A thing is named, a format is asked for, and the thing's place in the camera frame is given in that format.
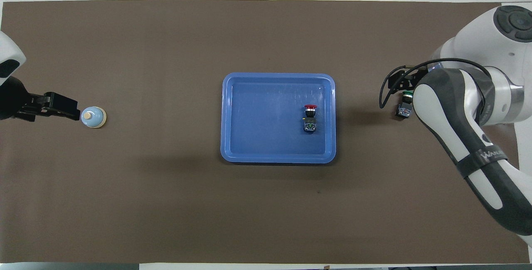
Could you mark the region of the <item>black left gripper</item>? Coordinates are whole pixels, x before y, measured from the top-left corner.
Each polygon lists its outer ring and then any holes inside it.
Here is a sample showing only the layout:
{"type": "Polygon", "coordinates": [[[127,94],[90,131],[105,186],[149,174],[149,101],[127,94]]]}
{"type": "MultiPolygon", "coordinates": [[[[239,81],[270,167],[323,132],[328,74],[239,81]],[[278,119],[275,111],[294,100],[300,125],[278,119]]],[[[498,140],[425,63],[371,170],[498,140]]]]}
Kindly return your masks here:
{"type": "Polygon", "coordinates": [[[81,111],[78,101],[55,92],[44,94],[44,103],[38,103],[42,96],[29,93],[23,83],[9,77],[0,87],[0,119],[18,118],[34,122],[39,116],[57,116],[79,121],[81,111]]]}

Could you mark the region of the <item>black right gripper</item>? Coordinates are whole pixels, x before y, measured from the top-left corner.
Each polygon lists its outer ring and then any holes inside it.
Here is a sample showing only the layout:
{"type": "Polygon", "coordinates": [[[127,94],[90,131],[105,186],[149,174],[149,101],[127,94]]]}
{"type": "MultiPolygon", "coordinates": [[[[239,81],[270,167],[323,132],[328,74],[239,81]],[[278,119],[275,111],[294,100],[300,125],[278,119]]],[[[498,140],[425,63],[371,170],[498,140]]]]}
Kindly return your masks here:
{"type": "Polygon", "coordinates": [[[414,91],[419,81],[428,73],[426,66],[411,71],[413,66],[404,66],[399,71],[391,72],[387,77],[387,87],[390,93],[399,91],[414,91]]]}

